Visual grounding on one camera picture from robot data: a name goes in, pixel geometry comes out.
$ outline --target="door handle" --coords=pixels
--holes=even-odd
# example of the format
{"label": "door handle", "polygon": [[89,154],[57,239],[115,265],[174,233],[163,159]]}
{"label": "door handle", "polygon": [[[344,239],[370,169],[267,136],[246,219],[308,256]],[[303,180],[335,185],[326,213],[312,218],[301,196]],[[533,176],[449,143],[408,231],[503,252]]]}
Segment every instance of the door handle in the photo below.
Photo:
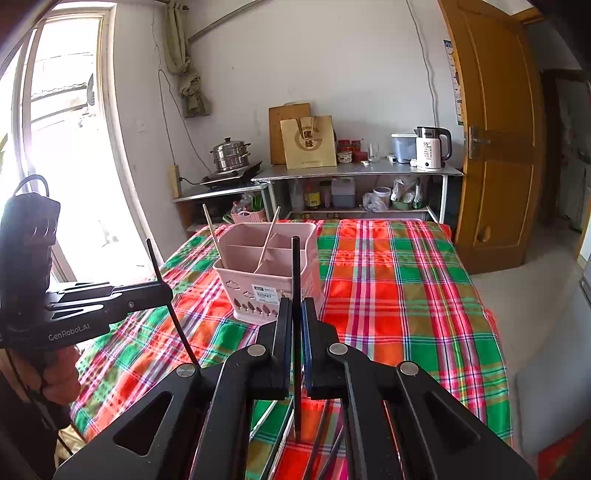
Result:
{"label": "door handle", "polygon": [[470,138],[468,143],[469,158],[476,160],[480,155],[480,145],[490,145],[491,141],[487,138],[479,138],[478,127],[470,127]]}

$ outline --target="electric cable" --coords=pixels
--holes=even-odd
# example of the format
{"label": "electric cable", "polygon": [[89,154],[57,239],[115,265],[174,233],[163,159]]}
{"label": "electric cable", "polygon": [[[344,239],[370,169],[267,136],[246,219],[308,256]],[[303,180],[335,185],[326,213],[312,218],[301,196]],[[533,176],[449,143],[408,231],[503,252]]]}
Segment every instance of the electric cable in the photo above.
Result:
{"label": "electric cable", "polygon": [[12,373],[14,374],[15,378],[17,379],[17,382],[20,385],[20,387],[22,388],[23,392],[25,392],[25,395],[29,399],[29,402],[32,405],[35,405],[35,408],[39,412],[39,415],[41,416],[41,420],[43,421],[43,423],[46,424],[47,429],[53,430],[53,432],[55,432],[55,434],[57,436],[57,440],[61,443],[61,445],[65,448],[66,452],[68,452],[68,454],[70,456],[74,455],[74,453],[70,450],[70,447],[68,447],[66,442],[64,442],[64,440],[60,437],[60,431],[47,424],[47,422],[45,420],[45,415],[43,414],[43,412],[39,408],[39,405],[37,405],[37,402],[35,402],[35,400],[33,399],[29,388],[25,385],[25,382],[22,381],[22,378],[21,378],[20,374],[18,373],[18,370],[14,364],[14,361],[12,360],[12,355],[10,354],[10,350],[6,349],[5,352],[6,352],[6,356],[8,358],[8,363],[10,364],[10,368],[12,369]]}
{"label": "electric cable", "polygon": [[431,85],[431,71],[429,70],[429,66],[427,64],[427,56],[425,54],[425,47],[423,45],[423,40],[421,39],[421,34],[418,31],[417,21],[414,18],[413,9],[410,7],[409,0],[405,0],[408,7],[408,12],[410,13],[411,18],[413,19],[414,28],[417,32],[418,43],[421,46],[421,53],[423,54],[423,63],[425,64],[425,70],[427,71],[427,82],[429,83],[429,92],[431,93],[431,109],[433,110],[433,123],[435,127],[438,127],[437,123],[437,114],[436,114],[436,106],[435,106],[435,95],[433,93],[433,85]]}
{"label": "electric cable", "polygon": [[174,106],[177,108],[178,115],[181,118],[181,121],[183,122],[183,126],[185,129],[185,132],[187,132],[187,137],[189,139],[189,143],[191,144],[191,147],[193,148],[193,151],[195,152],[195,155],[197,156],[199,161],[203,164],[203,166],[206,168],[206,170],[211,174],[212,171],[209,169],[207,164],[203,161],[201,156],[199,156],[199,154],[197,153],[197,149],[195,148],[195,145],[193,144],[193,139],[191,138],[191,135],[189,134],[189,129],[187,128],[187,123],[185,122],[183,114],[181,113],[181,110],[178,107],[177,99],[174,97],[172,87],[170,85],[170,81],[166,75],[166,72],[162,69],[162,55],[160,53],[160,46],[158,45],[158,42],[156,41],[156,34],[154,33],[154,23],[155,23],[154,13],[152,13],[152,24],[151,24],[152,38],[154,39],[154,47],[156,47],[156,50],[158,51],[158,92],[160,94],[160,106],[162,107],[162,116],[164,117],[164,126],[166,128],[166,136],[168,137],[168,146],[170,147],[170,154],[172,155],[172,158],[173,158],[173,164],[176,165],[177,163],[176,163],[176,159],[174,158],[173,144],[170,141],[170,133],[168,131],[168,122],[166,120],[166,112],[164,110],[164,98],[162,95],[162,81],[160,79],[160,72],[162,72],[162,74],[164,75],[164,79],[166,80],[166,83],[168,83],[168,92],[169,92],[171,98],[173,99]]}
{"label": "electric cable", "polygon": [[187,180],[185,177],[179,177],[178,178],[179,181],[186,181],[187,183],[190,183],[191,185],[199,185],[198,183],[193,183],[192,181]]}

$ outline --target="plaid tablecloth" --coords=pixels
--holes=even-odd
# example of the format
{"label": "plaid tablecloth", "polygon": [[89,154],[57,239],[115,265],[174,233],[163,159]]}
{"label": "plaid tablecloth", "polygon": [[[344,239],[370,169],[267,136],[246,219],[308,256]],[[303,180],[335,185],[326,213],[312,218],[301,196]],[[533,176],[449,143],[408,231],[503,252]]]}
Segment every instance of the plaid tablecloth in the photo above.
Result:
{"label": "plaid tablecloth", "polygon": [[[510,442],[508,386],[495,322],[440,227],[419,221],[316,223],[326,296],[320,320],[335,325],[342,342],[375,361],[418,363]],[[209,231],[203,230],[163,268],[175,293],[175,311],[204,367],[256,338],[255,326],[232,318],[230,301],[212,270],[216,258]],[[76,426],[92,439],[188,360],[166,308],[138,312],[114,325],[79,361],[82,392],[72,405]],[[267,405],[257,403],[253,424]],[[277,478],[301,478],[322,408],[322,401],[303,398],[302,442],[289,441]],[[287,402],[276,407],[251,442],[247,478],[259,478],[286,409]],[[339,401],[330,411],[316,468],[324,464],[342,425]],[[331,478],[347,478],[344,444]]]}

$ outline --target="black rod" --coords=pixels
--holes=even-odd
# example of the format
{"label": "black rod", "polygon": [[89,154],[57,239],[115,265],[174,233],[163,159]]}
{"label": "black rod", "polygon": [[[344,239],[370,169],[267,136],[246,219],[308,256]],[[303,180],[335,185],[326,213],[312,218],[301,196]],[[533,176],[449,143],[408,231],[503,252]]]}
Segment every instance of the black rod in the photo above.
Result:
{"label": "black rod", "polygon": [[301,278],[300,237],[291,237],[291,290],[294,350],[294,433],[296,442],[301,434]]}
{"label": "black rod", "polygon": [[[158,283],[164,283],[162,279],[162,274],[160,273],[160,268],[158,267],[158,262],[156,261],[156,255],[154,254],[154,247],[152,247],[152,240],[149,238],[146,240],[146,245],[148,245],[148,254],[150,255],[150,261],[152,262],[152,267],[154,268],[154,274],[156,275],[156,280]],[[177,330],[178,336],[181,337],[181,342],[187,351],[187,355],[191,359],[193,365],[200,369],[199,360],[193,353],[193,349],[191,348],[191,344],[187,340],[187,336],[183,332],[183,327],[181,327],[180,322],[178,321],[177,314],[174,311],[172,304],[167,304],[166,308],[168,308],[168,313],[170,314],[170,318],[173,320],[174,327]]]}

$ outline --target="bottle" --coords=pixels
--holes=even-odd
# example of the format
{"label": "bottle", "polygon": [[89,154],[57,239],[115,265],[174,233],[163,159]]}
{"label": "bottle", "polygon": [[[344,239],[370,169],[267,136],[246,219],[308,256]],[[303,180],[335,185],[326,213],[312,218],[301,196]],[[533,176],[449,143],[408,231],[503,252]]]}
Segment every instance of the bottle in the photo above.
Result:
{"label": "bottle", "polygon": [[320,190],[311,181],[306,183],[306,206],[310,210],[317,210],[320,206]]}
{"label": "bottle", "polygon": [[304,192],[301,188],[300,179],[293,179],[290,181],[290,200],[291,209],[294,212],[301,212],[304,210]]}

